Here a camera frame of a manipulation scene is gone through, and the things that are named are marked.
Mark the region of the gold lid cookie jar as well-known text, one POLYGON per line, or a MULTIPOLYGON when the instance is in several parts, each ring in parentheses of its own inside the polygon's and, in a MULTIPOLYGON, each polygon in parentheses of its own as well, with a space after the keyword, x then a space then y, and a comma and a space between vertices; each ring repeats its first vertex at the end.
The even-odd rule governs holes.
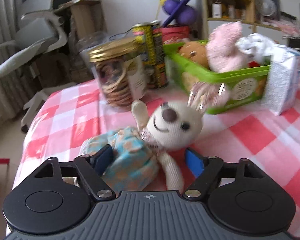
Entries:
POLYGON ((95 79, 106 104, 117 111, 129 111, 147 90, 141 44, 133 37, 111 41, 89 51, 95 79))

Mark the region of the red lays chip bucket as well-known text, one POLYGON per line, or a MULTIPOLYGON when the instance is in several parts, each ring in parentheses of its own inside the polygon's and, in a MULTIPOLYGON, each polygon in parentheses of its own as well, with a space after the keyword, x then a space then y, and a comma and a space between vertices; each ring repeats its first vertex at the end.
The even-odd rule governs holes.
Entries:
POLYGON ((162 39, 162 44, 174 44, 190 41, 189 26, 169 25, 166 28, 155 29, 154 34, 159 34, 162 39))

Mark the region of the blue white milk carton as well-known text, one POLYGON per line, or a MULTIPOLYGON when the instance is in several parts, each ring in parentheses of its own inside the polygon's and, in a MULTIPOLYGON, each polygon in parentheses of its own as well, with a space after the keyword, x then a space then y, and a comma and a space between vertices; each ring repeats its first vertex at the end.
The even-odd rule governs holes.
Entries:
POLYGON ((295 102, 300 81, 300 52, 284 45, 271 56, 262 106, 275 115, 289 110, 295 102))

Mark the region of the green plastic bin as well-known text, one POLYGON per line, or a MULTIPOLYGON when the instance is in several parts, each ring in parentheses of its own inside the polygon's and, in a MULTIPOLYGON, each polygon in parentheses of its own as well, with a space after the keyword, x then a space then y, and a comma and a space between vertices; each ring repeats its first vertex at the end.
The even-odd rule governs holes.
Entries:
POLYGON ((230 91, 230 98, 225 106, 210 108, 207 113, 223 113, 262 98, 269 66, 215 73, 182 57, 179 54, 179 49, 183 45, 183 42, 163 45, 166 56, 166 69, 171 81, 187 93, 190 92, 193 84, 198 81, 213 85, 225 84, 230 91))

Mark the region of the grey white office chair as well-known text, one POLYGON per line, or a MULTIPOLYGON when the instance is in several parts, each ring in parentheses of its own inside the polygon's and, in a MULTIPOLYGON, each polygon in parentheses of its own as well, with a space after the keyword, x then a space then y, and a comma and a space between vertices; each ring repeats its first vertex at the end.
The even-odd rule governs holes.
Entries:
POLYGON ((17 52, 0 65, 0 78, 13 71, 18 72, 21 86, 25 92, 21 111, 25 114, 21 120, 21 131, 27 133, 40 104, 53 93, 73 86, 66 83, 57 87, 43 88, 36 62, 43 56, 51 56, 50 62, 61 61, 69 67, 69 61, 57 50, 65 46, 68 37, 62 27, 61 18, 52 11, 52 0, 15 0, 17 32, 10 42, 0 47, 12 45, 17 52))

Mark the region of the wooden white drawer cabinet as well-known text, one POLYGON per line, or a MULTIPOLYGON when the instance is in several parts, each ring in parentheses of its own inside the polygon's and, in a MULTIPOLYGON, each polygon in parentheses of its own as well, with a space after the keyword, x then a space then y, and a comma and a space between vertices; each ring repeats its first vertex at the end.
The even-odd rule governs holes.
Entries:
POLYGON ((272 0, 275 16, 262 17, 256 10, 255 0, 201 0, 202 38, 226 22, 242 22, 242 34, 259 33, 280 44, 287 44, 287 34, 300 31, 300 0, 272 0))

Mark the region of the yellow green tall can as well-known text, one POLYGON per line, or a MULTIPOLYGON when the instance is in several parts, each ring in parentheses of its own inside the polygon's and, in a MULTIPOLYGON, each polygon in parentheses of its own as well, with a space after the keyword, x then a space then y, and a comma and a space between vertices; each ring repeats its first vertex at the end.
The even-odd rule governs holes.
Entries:
POLYGON ((168 85, 160 25, 161 22, 156 20, 138 23, 132 27, 136 41, 141 44, 141 57, 149 89, 168 85))

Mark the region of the brown round plush toy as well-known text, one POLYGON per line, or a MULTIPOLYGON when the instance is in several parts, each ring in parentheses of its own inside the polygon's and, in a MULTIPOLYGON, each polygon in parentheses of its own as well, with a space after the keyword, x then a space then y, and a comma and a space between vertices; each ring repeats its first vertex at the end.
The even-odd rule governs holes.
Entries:
POLYGON ((179 49, 179 54, 202 67, 209 69, 205 45, 198 41, 186 42, 179 49))

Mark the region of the white desk fan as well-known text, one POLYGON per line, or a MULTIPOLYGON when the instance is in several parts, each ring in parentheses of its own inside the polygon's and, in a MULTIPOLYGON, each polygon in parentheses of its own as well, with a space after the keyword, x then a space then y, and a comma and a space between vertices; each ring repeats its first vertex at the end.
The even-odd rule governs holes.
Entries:
POLYGON ((275 16, 277 7, 272 0, 255 0, 256 10, 262 17, 275 16))

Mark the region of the pink plush bunny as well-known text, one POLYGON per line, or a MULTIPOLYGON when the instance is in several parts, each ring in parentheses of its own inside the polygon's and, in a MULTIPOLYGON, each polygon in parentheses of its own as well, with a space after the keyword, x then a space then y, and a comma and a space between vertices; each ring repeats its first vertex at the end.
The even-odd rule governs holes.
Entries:
POLYGON ((224 73, 247 68, 248 56, 236 46, 241 37, 241 21, 225 23, 213 30, 205 46, 207 61, 213 72, 224 73))

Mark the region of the white bear blue dress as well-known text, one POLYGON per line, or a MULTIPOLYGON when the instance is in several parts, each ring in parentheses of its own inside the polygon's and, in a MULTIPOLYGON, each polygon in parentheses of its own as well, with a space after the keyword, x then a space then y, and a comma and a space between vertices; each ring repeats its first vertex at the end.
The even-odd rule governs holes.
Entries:
POLYGON ((168 190, 183 191, 184 179, 170 151, 185 148, 200 134, 208 108, 222 107, 230 98, 225 84, 195 83, 189 99, 162 103, 151 115, 144 102, 131 105, 136 126, 119 128, 83 142, 79 156, 93 155, 110 145, 114 160, 102 179, 116 193, 141 191, 163 170, 168 190))

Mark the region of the grey curtain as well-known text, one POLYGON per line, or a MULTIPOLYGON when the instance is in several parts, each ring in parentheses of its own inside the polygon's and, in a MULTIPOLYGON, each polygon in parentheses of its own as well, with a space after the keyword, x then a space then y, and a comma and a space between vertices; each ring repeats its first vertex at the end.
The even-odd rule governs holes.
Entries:
MULTIPOLYGON (((17 32, 15 0, 0 0, 0 44, 10 42, 17 32)), ((0 47, 0 65, 17 52, 15 46, 0 47)), ((21 111, 25 92, 15 70, 0 78, 0 102, 4 116, 13 119, 21 111)))

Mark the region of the wooden desk shelf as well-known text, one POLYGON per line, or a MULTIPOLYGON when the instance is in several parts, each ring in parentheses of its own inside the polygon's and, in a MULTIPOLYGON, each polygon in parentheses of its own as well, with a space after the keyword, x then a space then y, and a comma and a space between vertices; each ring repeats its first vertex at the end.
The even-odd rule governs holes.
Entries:
POLYGON ((52 0, 53 13, 70 13, 79 40, 99 30, 106 30, 101 0, 52 0))

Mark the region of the purple hopper ball toy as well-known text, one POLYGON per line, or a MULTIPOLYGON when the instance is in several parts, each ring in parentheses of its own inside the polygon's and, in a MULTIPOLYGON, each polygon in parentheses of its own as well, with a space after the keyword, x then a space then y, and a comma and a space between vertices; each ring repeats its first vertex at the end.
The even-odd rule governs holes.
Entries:
POLYGON ((173 21, 181 26, 194 24, 197 20, 198 12, 192 6, 188 5, 189 1, 190 0, 161 0, 160 6, 168 15, 162 27, 167 28, 173 21))

